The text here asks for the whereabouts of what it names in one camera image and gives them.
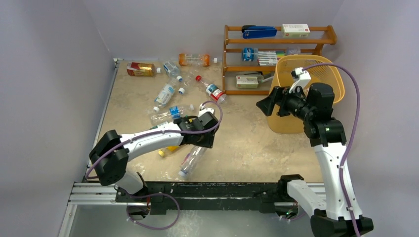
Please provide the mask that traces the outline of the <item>green label bottle green cap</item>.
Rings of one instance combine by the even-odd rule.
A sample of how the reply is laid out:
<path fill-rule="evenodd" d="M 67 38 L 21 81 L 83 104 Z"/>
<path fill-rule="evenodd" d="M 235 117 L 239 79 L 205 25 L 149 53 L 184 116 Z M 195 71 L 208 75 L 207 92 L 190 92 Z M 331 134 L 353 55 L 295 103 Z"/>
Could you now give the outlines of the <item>green label bottle green cap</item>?
<path fill-rule="evenodd" d="M 157 129 L 157 128 L 165 128 L 168 130 L 180 130 L 179 125 L 176 124 L 176 121 L 181 121 L 189 119 L 189 116 L 182 116 L 182 117 L 177 117 L 177 118 L 156 118 L 155 120 L 152 120 L 152 127 L 150 127 L 149 129 Z"/>

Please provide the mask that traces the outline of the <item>yellow plastic bin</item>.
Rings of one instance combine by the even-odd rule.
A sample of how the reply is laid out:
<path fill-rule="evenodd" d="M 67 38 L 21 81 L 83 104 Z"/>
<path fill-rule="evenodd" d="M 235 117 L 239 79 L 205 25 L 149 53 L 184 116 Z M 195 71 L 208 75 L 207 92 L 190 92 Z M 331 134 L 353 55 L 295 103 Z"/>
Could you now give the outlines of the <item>yellow plastic bin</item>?
<path fill-rule="evenodd" d="M 289 87 L 293 84 L 291 71 L 295 68 L 307 68 L 312 65 L 321 63 L 331 63 L 325 57 L 318 55 L 290 55 L 279 59 L 275 67 L 275 74 L 271 82 L 271 88 L 275 86 Z M 322 82 L 330 85 L 333 88 L 335 98 L 334 104 L 338 103 L 345 95 L 345 88 L 342 78 L 339 74 L 338 68 L 331 66 L 316 66 L 308 69 L 311 76 L 311 81 L 304 87 L 304 93 L 307 94 L 310 85 L 315 82 Z M 276 115 L 279 106 L 274 107 L 274 112 L 267 117 L 269 128 L 280 134 L 298 134 L 303 133 L 303 121 L 294 116 L 280 117 Z"/>

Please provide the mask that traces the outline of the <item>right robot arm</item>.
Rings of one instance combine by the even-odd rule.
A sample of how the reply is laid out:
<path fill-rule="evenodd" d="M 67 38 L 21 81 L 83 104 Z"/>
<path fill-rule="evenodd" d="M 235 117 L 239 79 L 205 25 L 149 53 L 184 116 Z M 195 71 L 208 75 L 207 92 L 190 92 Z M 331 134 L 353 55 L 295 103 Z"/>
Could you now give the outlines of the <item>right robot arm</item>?
<path fill-rule="evenodd" d="M 316 237 L 359 237 L 374 229 L 371 218 L 365 217 L 357 204 L 346 166 L 346 136 L 342 123 L 332 117 L 335 94 L 324 83 L 311 84 L 307 94 L 301 87 L 276 86 L 256 106 L 266 115 L 278 106 L 281 117 L 294 116 L 303 122 L 304 133 L 318 159 L 326 197 L 320 198 L 298 175 L 280 179 L 280 199 L 294 199 L 310 217 Z"/>

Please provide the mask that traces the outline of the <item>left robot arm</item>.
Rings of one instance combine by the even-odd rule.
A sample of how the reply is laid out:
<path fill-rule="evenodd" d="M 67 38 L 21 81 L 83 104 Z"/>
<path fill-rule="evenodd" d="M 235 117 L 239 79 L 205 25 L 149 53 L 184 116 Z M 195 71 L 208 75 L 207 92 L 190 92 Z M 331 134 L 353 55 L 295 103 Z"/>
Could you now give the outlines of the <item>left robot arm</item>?
<path fill-rule="evenodd" d="M 147 197 L 147 185 L 141 174 L 128 171 L 130 161 L 144 154 L 181 145 L 212 148 L 220 121 L 211 112 L 200 116 L 180 117 L 153 129 L 133 134 L 107 131 L 89 153 L 92 163 L 87 172 L 95 172 L 100 185 L 117 185 L 135 202 Z"/>

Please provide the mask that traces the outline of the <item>crushed blue label bottle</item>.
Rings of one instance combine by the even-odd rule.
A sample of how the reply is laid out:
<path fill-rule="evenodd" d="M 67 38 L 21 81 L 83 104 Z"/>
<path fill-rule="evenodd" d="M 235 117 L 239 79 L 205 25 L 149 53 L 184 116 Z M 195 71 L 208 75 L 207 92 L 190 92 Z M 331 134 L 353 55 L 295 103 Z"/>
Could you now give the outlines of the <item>crushed blue label bottle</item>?
<path fill-rule="evenodd" d="M 169 108 L 160 108 L 154 106 L 149 111 L 150 122 L 154 125 L 161 124 L 163 122 L 173 121 L 174 119 L 188 115 L 195 109 L 194 105 L 176 105 Z"/>

